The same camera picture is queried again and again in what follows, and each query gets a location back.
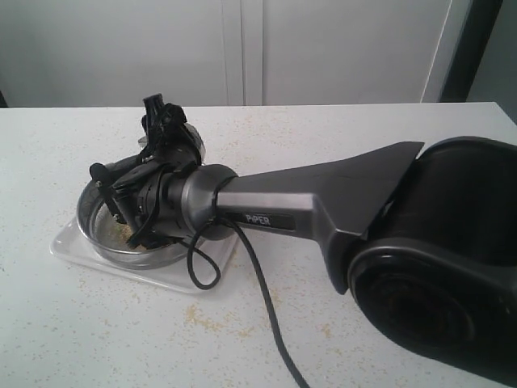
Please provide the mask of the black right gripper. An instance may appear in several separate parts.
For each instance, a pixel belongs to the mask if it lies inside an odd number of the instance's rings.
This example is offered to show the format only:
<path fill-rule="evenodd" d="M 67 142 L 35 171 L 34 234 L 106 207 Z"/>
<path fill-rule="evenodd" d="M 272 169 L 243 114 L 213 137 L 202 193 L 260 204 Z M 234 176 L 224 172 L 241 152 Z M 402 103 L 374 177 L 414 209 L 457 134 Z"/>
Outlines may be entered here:
<path fill-rule="evenodd" d="M 164 103 L 161 93 L 143 102 L 144 149 L 108 165 L 92 164 L 89 197 L 106 207 L 115 222 L 131 228 L 127 243 L 154 243 L 159 238 L 176 243 L 194 234 L 181 210 L 182 191 L 194 161 L 174 165 L 148 157 L 184 138 L 186 115 L 181 106 Z"/>

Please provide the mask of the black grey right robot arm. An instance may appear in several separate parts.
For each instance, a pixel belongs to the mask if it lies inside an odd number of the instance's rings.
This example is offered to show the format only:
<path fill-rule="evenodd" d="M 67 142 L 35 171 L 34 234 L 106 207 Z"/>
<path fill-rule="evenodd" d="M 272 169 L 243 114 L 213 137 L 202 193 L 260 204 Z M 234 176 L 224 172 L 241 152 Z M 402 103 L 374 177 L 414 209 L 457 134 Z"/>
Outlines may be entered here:
<path fill-rule="evenodd" d="M 403 141 L 335 162 L 240 176 L 206 165 L 183 109 L 145 99 L 144 148 L 90 167 L 82 193 L 127 246 L 245 229 L 316 242 L 338 293 L 395 344 L 516 384 L 516 148 L 483 137 Z"/>

